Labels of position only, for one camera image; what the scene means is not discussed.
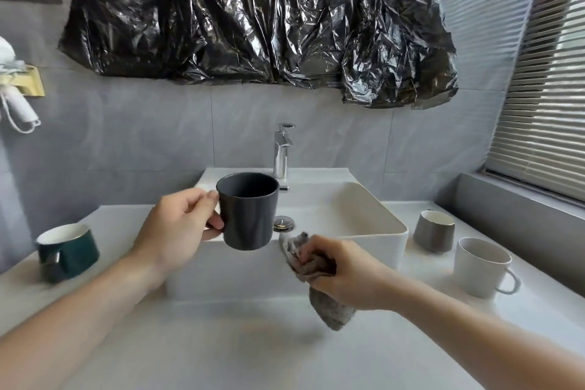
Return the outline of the person's left hand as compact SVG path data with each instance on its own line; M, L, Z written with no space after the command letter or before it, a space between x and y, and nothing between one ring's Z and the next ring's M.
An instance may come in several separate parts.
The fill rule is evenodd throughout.
M185 215L177 192L168 194L151 209L128 256L146 271L149 283L158 286L194 257L201 242L219 237L222 229L217 211L213 216Z

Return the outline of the chrome faucet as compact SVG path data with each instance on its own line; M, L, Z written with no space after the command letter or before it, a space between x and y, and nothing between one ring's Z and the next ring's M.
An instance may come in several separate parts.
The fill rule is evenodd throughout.
M289 149L293 143L289 137L289 129L296 126L289 122L281 122L278 130L274 133L274 162L273 177L278 181L282 192L289 191L287 184Z

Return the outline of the person's right hand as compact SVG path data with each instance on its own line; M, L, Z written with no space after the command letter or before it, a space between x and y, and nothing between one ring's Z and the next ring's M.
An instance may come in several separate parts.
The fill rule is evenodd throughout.
M413 290L409 278L382 264L354 241L312 236L300 251L301 262L306 262L314 252L332 258L336 272L343 272L344 295L331 296L341 304L358 310L397 312L405 296Z

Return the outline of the black plastic sheet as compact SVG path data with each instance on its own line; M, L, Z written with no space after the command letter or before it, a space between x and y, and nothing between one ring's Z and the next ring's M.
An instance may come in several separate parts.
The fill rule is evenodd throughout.
M103 76L328 87L370 108L459 88L439 0L71 0L58 47Z

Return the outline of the window blind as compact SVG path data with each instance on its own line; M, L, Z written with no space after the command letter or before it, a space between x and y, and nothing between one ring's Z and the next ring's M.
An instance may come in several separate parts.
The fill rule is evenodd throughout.
M533 0L484 168L585 202L585 0Z

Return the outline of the person's left forearm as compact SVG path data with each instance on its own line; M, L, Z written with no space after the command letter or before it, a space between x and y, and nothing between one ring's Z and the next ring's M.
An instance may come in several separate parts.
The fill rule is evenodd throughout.
M168 271L132 251L0 337L0 390L55 390Z

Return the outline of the grey cleaning cloth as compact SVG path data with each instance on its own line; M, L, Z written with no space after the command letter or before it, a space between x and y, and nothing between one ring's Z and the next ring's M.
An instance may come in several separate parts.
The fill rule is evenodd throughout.
M301 262L300 251L309 240L310 236L306 232L297 236L291 236L286 232L280 233L278 242L289 268L297 279L304 283L310 283L311 280L321 276L334 276L336 263L324 253L311 253L306 262ZM339 303L313 286L309 289L309 300L320 319L335 332L345 327L356 312L354 307Z

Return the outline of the white hair dryer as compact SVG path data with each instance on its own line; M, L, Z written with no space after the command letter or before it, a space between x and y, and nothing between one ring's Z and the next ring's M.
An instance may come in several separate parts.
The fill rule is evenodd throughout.
M18 60L11 44L0 36L0 66L21 68L26 63ZM20 134L30 134L41 125L33 107L16 87L0 85L0 120L6 118L11 127Z

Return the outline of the white rectangular sink basin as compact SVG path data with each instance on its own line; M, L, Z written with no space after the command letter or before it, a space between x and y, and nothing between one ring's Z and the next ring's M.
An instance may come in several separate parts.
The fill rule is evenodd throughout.
M348 169L291 169L281 191L277 216L300 232L350 239L388 267L398 270L408 228L363 187ZM218 303L306 297L308 285L287 265L274 232L253 251L227 246L223 236L201 243L195 258L165 282L176 302Z

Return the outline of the grey mug with gold rim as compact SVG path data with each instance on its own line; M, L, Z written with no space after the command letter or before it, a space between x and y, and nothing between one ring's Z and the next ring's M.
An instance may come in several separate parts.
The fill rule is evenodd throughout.
M436 210L424 210L420 213L412 238L425 251L447 253L454 245L455 226L455 219L450 215Z

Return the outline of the white mug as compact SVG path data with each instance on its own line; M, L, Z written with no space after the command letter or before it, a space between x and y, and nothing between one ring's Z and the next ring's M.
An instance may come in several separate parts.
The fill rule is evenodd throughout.
M453 275L469 295L494 299L497 294L514 295L522 280L511 270L512 256L502 247L484 239L459 239L455 251Z

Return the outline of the gold hair dryer holder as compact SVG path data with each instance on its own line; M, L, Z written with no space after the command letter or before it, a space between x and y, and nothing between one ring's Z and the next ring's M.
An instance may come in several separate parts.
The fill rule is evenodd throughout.
M0 85L14 86L27 97L46 96L39 70L28 64L14 69L0 66Z

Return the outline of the dark grey mug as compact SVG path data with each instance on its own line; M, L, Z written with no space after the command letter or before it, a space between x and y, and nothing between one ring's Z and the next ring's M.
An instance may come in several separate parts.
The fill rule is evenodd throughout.
M238 251L266 246L273 235L280 184L260 172L227 175L216 184L223 240Z

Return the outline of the green mug with gold rim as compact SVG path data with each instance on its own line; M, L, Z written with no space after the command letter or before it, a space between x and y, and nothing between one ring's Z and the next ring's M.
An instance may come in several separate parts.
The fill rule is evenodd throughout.
M74 278L99 260L93 233L84 223L61 225L35 240L43 280L56 284Z

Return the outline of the person's right forearm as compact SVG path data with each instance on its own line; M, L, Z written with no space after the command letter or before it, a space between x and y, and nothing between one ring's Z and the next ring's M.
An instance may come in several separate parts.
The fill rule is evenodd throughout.
M585 390L585 357L393 272L394 310L486 390Z

